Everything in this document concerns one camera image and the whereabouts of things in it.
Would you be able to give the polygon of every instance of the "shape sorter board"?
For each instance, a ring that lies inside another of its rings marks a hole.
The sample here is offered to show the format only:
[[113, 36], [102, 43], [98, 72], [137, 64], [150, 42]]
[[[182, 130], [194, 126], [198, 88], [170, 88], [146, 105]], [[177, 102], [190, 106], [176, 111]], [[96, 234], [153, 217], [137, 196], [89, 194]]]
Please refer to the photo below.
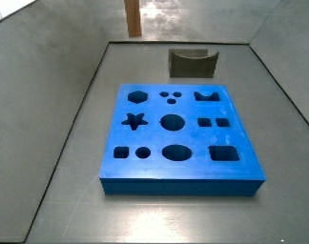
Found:
[[226, 87], [122, 85], [100, 180], [106, 194], [255, 195], [267, 175]]

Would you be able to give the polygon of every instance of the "square hole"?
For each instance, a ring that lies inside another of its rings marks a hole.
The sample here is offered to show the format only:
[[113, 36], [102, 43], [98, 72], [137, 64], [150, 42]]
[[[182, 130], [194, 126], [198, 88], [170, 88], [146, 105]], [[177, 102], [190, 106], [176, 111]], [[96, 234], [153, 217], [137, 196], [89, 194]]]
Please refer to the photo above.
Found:
[[129, 147], [117, 147], [114, 149], [116, 158], [128, 158], [129, 157]]
[[238, 150], [234, 146], [210, 146], [213, 161], [240, 161]]
[[230, 120], [228, 118], [216, 118], [217, 126], [218, 127], [230, 127]]
[[212, 120], [209, 118], [198, 118], [200, 127], [212, 127]]

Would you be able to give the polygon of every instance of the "small circular hole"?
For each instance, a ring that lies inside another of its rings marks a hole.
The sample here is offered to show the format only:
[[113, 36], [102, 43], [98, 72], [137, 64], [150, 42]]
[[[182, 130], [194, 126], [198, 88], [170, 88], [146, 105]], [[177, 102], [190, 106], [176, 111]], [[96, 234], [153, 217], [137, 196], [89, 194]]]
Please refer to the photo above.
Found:
[[173, 95], [174, 95], [176, 97], [182, 97], [182, 93], [181, 93], [181, 92], [178, 92], [178, 91], [177, 91], [177, 92], [174, 92], [174, 93], [173, 93]]
[[173, 98], [170, 98], [170, 99], [168, 100], [168, 103], [169, 103], [169, 104], [176, 104], [176, 103], [177, 103], [177, 100], [173, 99]]
[[185, 120], [181, 116], [176, 114], [165, 115], [160, 120], [161, 126], [169, 131], [178, 131], [185, 126]]
[[161, 95], [162, 97], [168, 97], [168, 96], [170, 95], [170, 93], [166, 92], [166, 91], [164, 91], [164, 92], [160, 93], [160, 95]]
[[148, 157], [150, 156], [152, 151], [150, 151], [149, 148], [142, 147], [142, 148], [140, 148], [140, 149], [137, 150], [136, 154], [137, 154], [137, 156], [138, 156], [140, 158], [145, 159], [145, 158], [148, 158]]

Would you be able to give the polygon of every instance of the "circular hole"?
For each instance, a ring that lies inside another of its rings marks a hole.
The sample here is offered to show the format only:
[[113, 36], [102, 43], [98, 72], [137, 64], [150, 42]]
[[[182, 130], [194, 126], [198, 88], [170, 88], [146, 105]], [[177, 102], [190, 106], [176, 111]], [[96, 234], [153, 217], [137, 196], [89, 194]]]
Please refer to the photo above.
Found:
[[162, 97], [168, 97], [168, 96], [170, 95], [170, 93], [166, 92], [166, 91], [164, 91], [164, 92], [160, 93], [160, 95], [161, 95]]
[[182, 145], [170, 145], [164, 148], [162, 155], [172, 161], [185, 161], [192, 157], [192, 149]]
[[161, 126], [169, 131], [178, 131], [185, 126], [185, 120], [176, 114], [165, 115], [160, 120]]
[[140, 158], [148, 158], [152, 154], [152, 151], [149, 148], [142, 147], [137, 150], [136, 154]]
[[176, 103], [177, 103], [177, 100], [170, 98], [170, 99], [168, 100], [168, 103], [169, 103], [169, 104], [176, 104]]
[[178, 91], [177, 91], [177, 92], [174, 92], [174, 93], [173, 93], [173, 95], [174, 95], [176, 97], [182, 97], [182, 93], [181, 93], [181, 92], [178, 92]]

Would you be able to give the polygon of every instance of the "star-shaped hole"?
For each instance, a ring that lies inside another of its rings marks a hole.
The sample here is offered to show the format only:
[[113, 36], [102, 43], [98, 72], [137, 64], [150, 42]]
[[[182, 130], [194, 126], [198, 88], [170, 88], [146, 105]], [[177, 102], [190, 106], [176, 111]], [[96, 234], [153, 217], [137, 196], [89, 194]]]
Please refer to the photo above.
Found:
[[144, 120], [144, 116], [145, 116], [144, 113], [140, 113], [137, 115], [134, 115], [133, 113], [128, 113], [126, 115], [128, 115], [128, 120], [122, 122], [122, 125], [130, 125], [133, 131], [138, 129], [138, 126], [144, 126], [149, 124], [149, 122]]

